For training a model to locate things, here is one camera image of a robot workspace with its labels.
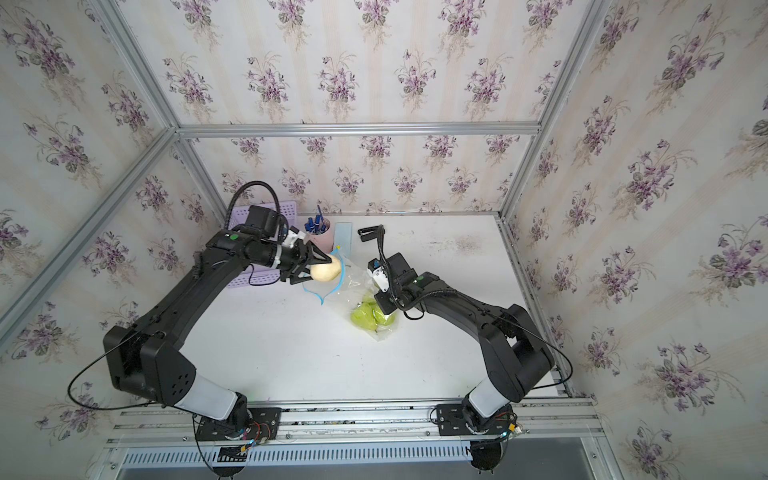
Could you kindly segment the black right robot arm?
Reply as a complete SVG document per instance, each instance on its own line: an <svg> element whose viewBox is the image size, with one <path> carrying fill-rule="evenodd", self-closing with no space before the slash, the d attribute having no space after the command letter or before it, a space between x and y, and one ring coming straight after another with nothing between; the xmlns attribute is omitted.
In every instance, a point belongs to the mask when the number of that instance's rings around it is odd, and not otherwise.
<svg viewBox="0 0 768 480"><path fill-rule="evenodd" d="M556 348L524 307L502 308L477 300L431 272L417 273L401 254L373 259L367 271L385 314L417 309L447 321L479 345L485 379L461 403L470 431L485 433L498 417L509 418L511 404L523 400L555 366Z"/></svg>

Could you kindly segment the aluminium mounting rail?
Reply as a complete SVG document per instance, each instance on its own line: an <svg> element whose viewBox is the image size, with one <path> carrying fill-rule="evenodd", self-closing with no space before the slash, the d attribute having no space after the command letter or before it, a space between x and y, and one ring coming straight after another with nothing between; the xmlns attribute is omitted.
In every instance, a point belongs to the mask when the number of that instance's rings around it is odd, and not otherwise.
<svg viewBox="0 0 768 480"><path fill-rule="evenodd" d="M618 479L606 432L587 399L529 398L485 430L465 422L457 400L255 402L244 438L227 440L211 423L156 407L124 412L91 471L94 479L142 472L243 479L266 468L339 466L466 467L538 479L562 469Z"/></svg>

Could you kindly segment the purple plastic basket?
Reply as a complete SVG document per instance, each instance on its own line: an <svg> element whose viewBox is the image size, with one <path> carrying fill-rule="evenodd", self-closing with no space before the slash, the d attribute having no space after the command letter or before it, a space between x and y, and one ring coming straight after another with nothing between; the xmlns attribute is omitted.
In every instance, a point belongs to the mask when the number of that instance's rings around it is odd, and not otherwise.
<svg viewBox="0 0 768 480"><path fill-rule="evenodd" d="M238 225L245 225L245 222L250 214L250 207L264 207L268 210L274 210L275 204L261 204L261 205L249 205L234 207L231 219L229 221L230 230ZM282 201L280 200L280 210L288 223L288 227L292 227L295 224L297 216L297 204L293 200ZM279 281L280 271L277 267L274 267L275 258L279 259L280 248L277 246L277 233L273 235L274 238L270 239L257 239L256 236L251 235L253 238L244 247L244 254L247 259L253 260L250 266L245 267L243 272L227 285L227 288L240 288L249 286L265 286L271 285Z"/></svg>

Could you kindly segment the yellow pear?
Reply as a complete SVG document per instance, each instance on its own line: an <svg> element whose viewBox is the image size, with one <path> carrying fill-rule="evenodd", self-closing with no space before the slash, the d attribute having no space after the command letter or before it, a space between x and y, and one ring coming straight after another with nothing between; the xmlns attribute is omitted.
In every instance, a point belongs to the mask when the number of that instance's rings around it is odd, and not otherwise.
<svg viewBox="0 0 768 480"><path fill-rule="evenodd" d="M329 263L313 264L310 266L310 275L318 282L330 282L336 279L342 272L342 262L331 255Z"/></svg>

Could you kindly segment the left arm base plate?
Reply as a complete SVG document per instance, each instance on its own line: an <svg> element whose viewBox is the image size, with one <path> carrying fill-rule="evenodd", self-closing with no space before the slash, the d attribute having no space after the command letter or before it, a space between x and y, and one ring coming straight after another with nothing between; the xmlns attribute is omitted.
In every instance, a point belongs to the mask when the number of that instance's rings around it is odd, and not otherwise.
<svg viewBox="0 0 768 480"><path fill-rule="evenodd" d="M222 421L199 417L194 433L198 441L243 441L265 443L277 438L283 410L278 407L248 408L244 427L231 427Z"/></svg>

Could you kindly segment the clear zip-top bag blue seal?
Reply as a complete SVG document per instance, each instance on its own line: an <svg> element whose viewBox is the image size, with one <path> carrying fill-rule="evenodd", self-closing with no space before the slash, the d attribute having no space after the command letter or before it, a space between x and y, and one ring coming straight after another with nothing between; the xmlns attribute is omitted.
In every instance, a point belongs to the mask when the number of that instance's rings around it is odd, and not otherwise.
<svg viewBox="0 0 768 480"><path fill-rule="evenodd" d="M350 320L352 310L363 303L370 304L373 309L379 308L374 299L376 285L369 274L336 250L329 255L336 256L342 262L341 274L330 282L318 282L312 279L302 285L303 290L317 299L316 306L322 313L343 320L376 341L387 339L397 327L397 318L391 328L376 331L363 330Z"/></svg>

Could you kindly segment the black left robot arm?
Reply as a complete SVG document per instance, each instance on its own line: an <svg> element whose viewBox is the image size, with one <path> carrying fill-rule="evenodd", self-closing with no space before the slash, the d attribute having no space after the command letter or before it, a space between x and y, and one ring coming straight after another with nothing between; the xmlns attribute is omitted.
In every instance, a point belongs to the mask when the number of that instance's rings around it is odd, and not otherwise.
<svg viewBox="0 0 768 480"><path fill-rule="evenodd" d="M312 267L333 261L289 225L279 204L250 206L244 222L225 222L158 304L129 327L114 326L105 334L101 357L112 386L145 406L173 407L212 423L226 438L243 438L253 424L246 396L199 374L181 352L186 338L246 269L274 269L279 281L296 285L312 280Z"/></svg>

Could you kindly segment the light blue flat case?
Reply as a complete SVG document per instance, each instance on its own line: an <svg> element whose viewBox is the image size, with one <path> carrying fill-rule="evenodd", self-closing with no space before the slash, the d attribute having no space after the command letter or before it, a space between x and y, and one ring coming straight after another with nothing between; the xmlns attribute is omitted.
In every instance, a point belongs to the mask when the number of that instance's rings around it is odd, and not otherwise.
<svg viewBox="0 0 768 480"><path fill-rule="evenodd" d="M346 258L351 257L353 239L353 224L337 222L334 229L335 250Z"/></svg>

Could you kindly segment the pink pen cup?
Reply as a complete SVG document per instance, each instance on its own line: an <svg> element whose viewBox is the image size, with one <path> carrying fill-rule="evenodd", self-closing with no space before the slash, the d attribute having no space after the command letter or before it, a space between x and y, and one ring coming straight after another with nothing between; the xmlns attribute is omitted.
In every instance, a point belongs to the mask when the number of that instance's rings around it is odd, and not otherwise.
<svg viewBox="0 0 768 480"><path fill-rule="evenodd" d="M326 254L330 254L334 250L334 233L332 230L327 230L324 233L317 235L311 235L310 240Z"/></svg>

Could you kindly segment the aluminium frame bars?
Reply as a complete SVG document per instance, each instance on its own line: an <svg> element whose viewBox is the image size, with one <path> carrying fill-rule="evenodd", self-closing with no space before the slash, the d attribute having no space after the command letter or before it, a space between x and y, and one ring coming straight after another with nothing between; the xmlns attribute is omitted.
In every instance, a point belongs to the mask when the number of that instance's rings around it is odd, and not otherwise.
<svg viewBox="0 0 768 480"><path fill-rule="evenodd" d="M364 123L314 123L314 124L211 124L184 125L173 112L170 102L161 92L158 80L150 71L149 64L130 31L125 16L115 1L96 1L93 4L97 18L111 37L121 59L138 87L149 97L150 106L157 112L164 129L134 161L131 168L111 187L104 199L81 222L75 232L52 256L41 273L33 279L8 311L1 318L1 342L15 339L26 325L28 316L44 301L69 273L82 252L103 231L127 202L129 194L171 148L176 148L203 197L218 217L224 215L225 205L217 192L203 161L192 149L193 138L229 138L264 135L266 137L317 137L317 136L417 136L427 134L521 134L542 140L565 104L569 89L573 86L588 50L598 35L609 2L590 1L574 34L565 56L559 77L548 96L541 117L536 121L490 122L364 122Z"/></svg>

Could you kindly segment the blue pens bundle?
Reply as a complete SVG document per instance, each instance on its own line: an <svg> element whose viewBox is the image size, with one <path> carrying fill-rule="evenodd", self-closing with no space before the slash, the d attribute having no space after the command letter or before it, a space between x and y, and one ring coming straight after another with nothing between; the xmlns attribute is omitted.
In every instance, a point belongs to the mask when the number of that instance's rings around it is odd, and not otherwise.
<svg viewBox="0 0 768 480"><path fill-rule="evenodd" d="M304 230L307 234L317 236L326 233L329 229L330 221L325 218L321 206L318 205L315 215L307 218Z"/></svg>

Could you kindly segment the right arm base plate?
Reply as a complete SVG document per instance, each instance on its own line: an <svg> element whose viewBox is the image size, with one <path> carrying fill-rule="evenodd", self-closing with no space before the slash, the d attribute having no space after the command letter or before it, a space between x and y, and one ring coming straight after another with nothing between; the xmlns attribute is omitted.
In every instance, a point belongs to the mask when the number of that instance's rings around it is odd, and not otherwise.
<svg viewBox="0 0 768 480"><path fill-rule="evenodd" d="M442 437L491 435L507 438L523 433L511 405L502 407L490 417L482 417L468 403L438 404L431 409L429 421Z"/></svg>

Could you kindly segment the black stapler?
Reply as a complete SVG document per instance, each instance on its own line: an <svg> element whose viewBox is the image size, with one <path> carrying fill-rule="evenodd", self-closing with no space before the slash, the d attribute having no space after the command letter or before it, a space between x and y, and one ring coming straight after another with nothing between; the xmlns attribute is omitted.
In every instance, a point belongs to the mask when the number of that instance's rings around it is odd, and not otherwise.
<svg viewBox="0 0 768 480"><path fill-rule="evenodd" d="M385 232L386 230L383 225L364 227L357 230L357 234L362 242L378 241L384 237Z"/></svg>

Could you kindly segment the green pear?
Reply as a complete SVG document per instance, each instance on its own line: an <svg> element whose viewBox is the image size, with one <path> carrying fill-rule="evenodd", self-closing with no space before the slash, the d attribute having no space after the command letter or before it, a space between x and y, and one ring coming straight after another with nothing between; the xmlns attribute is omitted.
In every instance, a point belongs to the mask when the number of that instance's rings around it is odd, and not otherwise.
<svg viewBox="0 0 768 480"><path fill-rule="evenodd" d="M395 312L390 314L385 314L378 307L372 310L372 314L373 314L373 318L374 318L377 330L391 328L394 325L397 318L397 315Z"/></svg>
<svg viewBox="0 0 768 480"><path fill-rule="evenodd" d="M366 331L376 331L378 328L378 322L370 304L363 303L353 309L350 313L350 320L354 325Z"/></svg>

